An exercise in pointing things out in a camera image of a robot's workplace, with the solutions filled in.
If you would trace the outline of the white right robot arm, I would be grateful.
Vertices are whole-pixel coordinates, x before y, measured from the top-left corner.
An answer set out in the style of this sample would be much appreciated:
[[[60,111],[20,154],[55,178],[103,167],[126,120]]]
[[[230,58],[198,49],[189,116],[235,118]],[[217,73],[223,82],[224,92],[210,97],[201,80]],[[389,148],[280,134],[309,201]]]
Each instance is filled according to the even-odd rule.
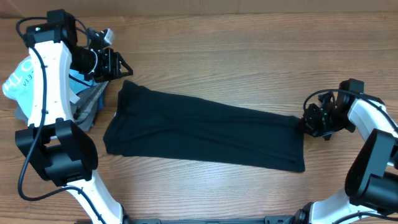
[[[345,187],[328,199],[310,202],[289,223],[353,223],[364,218],[397,221],[397,124],[384,102],[364,93],[364,82],[350,78],[337,89],[311,94],[320,102],[303,104],[299,128],[329,140],[346,129],[358,131],[364,145],[350,167]]]

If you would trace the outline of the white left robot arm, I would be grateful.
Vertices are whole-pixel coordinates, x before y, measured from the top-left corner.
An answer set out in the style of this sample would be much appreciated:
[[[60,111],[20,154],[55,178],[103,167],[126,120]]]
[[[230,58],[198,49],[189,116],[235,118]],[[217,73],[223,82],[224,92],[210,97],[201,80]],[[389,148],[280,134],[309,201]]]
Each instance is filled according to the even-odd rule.
[[[29,49],[34,94],[28,127],[15,133],[24,167],[68,192],[92,223],[130,223],[98,172],[93,140],[80,128],[111,80],[132,75],[112,49],[114,33],[86,28],[63,9],[49,11],[21,35]]]

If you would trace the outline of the black t-shirt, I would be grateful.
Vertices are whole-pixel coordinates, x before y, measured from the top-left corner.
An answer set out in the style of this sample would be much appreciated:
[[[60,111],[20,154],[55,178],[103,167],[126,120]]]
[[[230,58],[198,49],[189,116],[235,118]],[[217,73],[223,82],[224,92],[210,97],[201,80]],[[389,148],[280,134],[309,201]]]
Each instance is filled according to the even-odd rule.
[[[125,81],[103,141],[109,154],[304,172],[295,116],[150,90]]]

